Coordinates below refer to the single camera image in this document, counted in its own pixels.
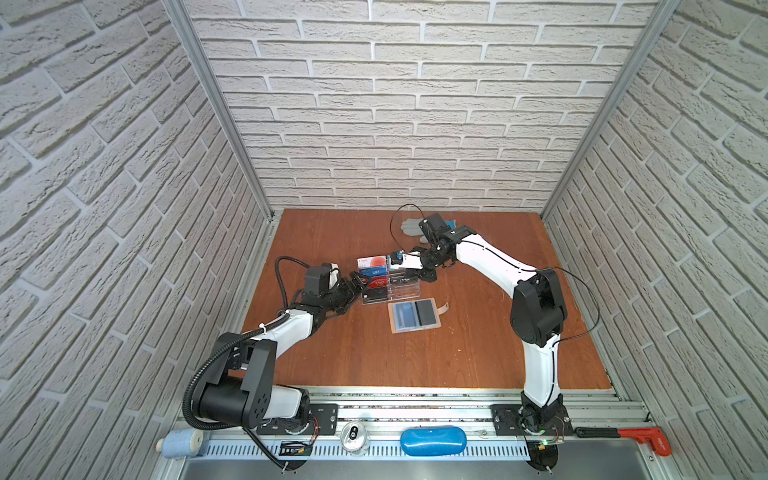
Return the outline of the clear acrylic card display stand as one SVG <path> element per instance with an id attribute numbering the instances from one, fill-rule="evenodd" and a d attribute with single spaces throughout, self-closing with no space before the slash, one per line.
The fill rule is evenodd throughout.
<path id="1" fill-rule="evenodd" d="M 389 279 L 389 285 L 387 286 L 389 291 L 389 299 L 385 302 L 395 302 L 395 301 L 409 300 L 409 299 L 415 299 L 420 297 L 421 285 L 420 285 L 420 279 L 418 276 L 420 270 L 398 270 L 398 271 L 390 270 L 388 267 L 388 257 L 390 254 L 385 255 L 387 257 L 387 270 L 388 270 L 387 277 Z M 361 295 L 361 298 L 364 305 L 378 304 L 378 303 L 365 303 L 363 300 L 363 293 Z"/>

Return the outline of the beige leather card holder wallet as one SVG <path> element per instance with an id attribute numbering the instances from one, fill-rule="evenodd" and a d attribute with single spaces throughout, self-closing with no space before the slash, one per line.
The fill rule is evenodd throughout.
<path id="1" fill-rule="evenodd" d="M 431 299 L 433 301 L 435 314 L 438 316 L 437 323 L 435 325 L 431 325 L 427 327 L 420 327 L 418 325 L 414 303 L 418 300 L 423 300 L 423 299 L 389 303 L 388 314 L 389 314 L 389 320 L 390 320 L 390 327 L 393 334 L 431 330 L 431 329 L 439 328 L 441 326 L 440 317 L 442 314 L 445 314 L 449 310 L 450 305 L 448 303 L 445 303 L 442 306 L 438 306 L 433 298 L 425 298 L 425 299 Z"/>

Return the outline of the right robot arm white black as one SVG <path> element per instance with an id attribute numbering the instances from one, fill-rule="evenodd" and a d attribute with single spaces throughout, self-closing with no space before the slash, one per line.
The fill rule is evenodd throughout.
<path id="1" fill-rule="evenodd" d="M 537 269 L 492 246 L 466 226 L 452 228 L 437 215 L 418 222 L 429 246 L 412 252 L 424 280 L 457 262 L 474 268 L 512 300 L 510 325 L 524 351 L 525 383 L 518 423 L 526 433 L 542 435 L 563 407 L 558 355 L 568 317 L 560 278 L 553 268 Z"/>

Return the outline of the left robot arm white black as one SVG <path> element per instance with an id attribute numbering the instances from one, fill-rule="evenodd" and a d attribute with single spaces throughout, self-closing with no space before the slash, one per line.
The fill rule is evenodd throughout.
<path id="1" fill-rule="evenodd" d="M 277 317 L 246 333 L 220 335 L 186 387 L 182 414 L 191 427 L 254 429 L 275 421 L 298 431 L 310 423 L 309 394 L 276 384 L 276 361 L 326 320 L 346 314 L 371 278 L 345 276 L 333 263 L 307 266 L 304 286 L 288 297 L 280 272 L 275 274 L 283 301 Z"/>

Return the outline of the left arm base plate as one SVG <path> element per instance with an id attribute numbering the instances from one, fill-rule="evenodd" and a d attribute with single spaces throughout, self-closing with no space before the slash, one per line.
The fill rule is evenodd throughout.
<path id="1" fill-rule="evenodd" d="M 271 419 L 257 428 L 259 435 L 333 436 L 336 434 L 339 405 L 311 403 L 306 414 L 291 419 Z"/>

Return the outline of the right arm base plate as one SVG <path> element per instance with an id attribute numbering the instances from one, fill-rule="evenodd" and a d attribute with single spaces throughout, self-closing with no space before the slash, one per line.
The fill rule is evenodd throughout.
<path id="1" fill-rule="evenodd" d="M 535 405 L 495 404 L 490 406 L 497 436 L 557 436 L 574 434 L 570 415 L 562 404 L 538 408 Z"/>

